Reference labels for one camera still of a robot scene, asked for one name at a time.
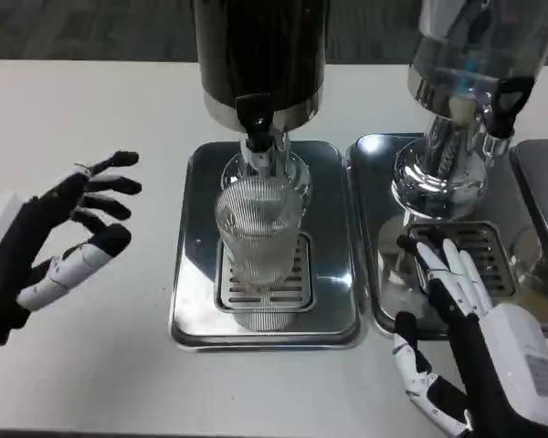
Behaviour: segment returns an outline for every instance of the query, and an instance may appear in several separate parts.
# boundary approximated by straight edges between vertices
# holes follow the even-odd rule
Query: drip tray grate
[[[433,224],[412,224],[409,233],[427,242],[427,232]],[[508,298],[516,290],[499,233],[487,222],[450,222],[438,224],[438,229],[452,240],[458,250],[467,251],[475,262],[483,284],[491,298]]]
[[[312,308],[310,245],[300,234],[292,272],[282,283],[261,289],[246,287],[234,277],[223,243],[219,243],[216,305],[225,312],[305,312]]]

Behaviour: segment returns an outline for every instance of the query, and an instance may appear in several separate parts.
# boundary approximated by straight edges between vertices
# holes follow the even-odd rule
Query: black spout handle
[[[274,106],[269,93],[247,94],[236,98],[239,122],[248,133],[248,147],[253,152],[265,152],[272,145],[270,127],[274,121]]]

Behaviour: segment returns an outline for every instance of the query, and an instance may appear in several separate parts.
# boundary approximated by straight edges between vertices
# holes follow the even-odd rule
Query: glass cup
[[[250,177],[217,198],[216,223],[234,276],[249,287],[275,285],[290,274],[303,202],[285,178]]]

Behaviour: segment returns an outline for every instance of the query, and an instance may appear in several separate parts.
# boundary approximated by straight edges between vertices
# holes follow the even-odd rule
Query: robotic arm
[[[112,190],[133,195],[141,185],[122,176],[104,175],[110,167],[132,166],[136,152],[118,151],[87,167],[76,165],[69,176],[40,197],[23,202],[15,194],[0,201],[0,346],[12,329],[21,329],[32,311],[66,295],[117,256],[131,241],[120,224],[106,225],[90,209],[124,220],[131,212],[98,194]],[[62,255],[32,266],[51,230],[71,220],[93,233]]]
[[[538,322],[514,305],[494,308],[470,255],[443,236],[431,241],[434,250],[408,236],[398,244],[416,258],[424,292],[448,324],[466,393],[432,371],[417,348],[416,318],[401,312],[393,353],[406,393],[448,436],[548,437],[548,347]]]

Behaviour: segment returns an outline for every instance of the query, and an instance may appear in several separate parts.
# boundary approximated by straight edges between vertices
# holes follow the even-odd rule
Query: black container
[[[219,121],[230,125],[215,112],[237,97],[264,92],[286,110],[286,129],[316,113],[329,0],[194,0],[194,10],[207,107]]]

